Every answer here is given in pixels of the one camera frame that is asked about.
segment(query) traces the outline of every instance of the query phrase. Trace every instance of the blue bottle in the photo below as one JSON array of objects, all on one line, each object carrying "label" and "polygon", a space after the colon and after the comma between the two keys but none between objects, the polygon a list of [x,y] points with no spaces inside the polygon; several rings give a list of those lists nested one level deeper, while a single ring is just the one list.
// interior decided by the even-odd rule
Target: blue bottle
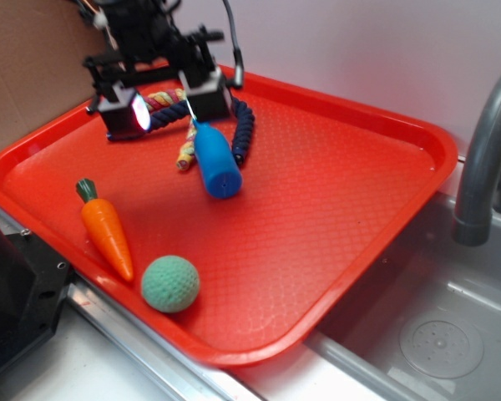
[{"label": "blue bottle", "polygon": [[194,124],[197,129],[195,157],[205,188],[215,198],[230,198],[240,190],[243,183],[230,145],[225,136],[208,123],[195,120]]}]

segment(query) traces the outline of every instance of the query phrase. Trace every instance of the green ball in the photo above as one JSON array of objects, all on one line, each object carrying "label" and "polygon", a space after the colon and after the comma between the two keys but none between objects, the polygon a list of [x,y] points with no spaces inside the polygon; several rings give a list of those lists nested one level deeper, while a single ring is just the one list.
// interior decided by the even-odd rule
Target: green ball
[{"label": "green ball", "polygon": [[141,295],[154,309],[165,313],[186,309],[199,294],[199,273],[179,256],[153,261],[141,280]]}]

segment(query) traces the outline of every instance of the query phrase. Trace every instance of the red tray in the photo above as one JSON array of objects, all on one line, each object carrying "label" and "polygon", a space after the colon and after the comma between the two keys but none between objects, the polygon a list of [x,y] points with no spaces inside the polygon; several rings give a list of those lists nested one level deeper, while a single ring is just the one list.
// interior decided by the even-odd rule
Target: red tray
[{"label": "red tray", "polygon": [[[256,130],[243,187],[227,200],[207,195],[197,165],[176,169],[187,121],[111,143],[81,105],[0,154],[7,213],[158,334],[220,367],[298,344],[457,160],[443,130],[405,116],[252,74],[235,95],[254,110]],[[231,140],[234,122],[216,126]],[[75,193],[85,176],[119,211],[131,285],[88,241]],[[165,255],[191,261],[201,280],[195,303],[173,315],[140,295],[144,270]]]}]

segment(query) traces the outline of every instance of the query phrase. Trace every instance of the sink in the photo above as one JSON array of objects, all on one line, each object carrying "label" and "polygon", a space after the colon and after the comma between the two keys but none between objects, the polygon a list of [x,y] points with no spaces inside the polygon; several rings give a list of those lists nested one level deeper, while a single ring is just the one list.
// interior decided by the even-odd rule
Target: sink
[{"label": "sink", "polygon": [[387,399],[501,400],[501,215],[467,247],[453,207],[436,194],[317,328],[321,353]]}]

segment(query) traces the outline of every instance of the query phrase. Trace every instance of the orange carrot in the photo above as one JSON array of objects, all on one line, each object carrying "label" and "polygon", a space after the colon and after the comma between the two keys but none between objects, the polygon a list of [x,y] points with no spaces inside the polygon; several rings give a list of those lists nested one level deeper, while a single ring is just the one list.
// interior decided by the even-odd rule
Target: orange carrot
[{"label": "orange carrot", "polygon": [[131,282],[134,279],[132,258],[114,206],[98,198],[94,183],[87,178],[78,181],[76,191],[85,202],[82,221],[91,241],[117,273]]}]

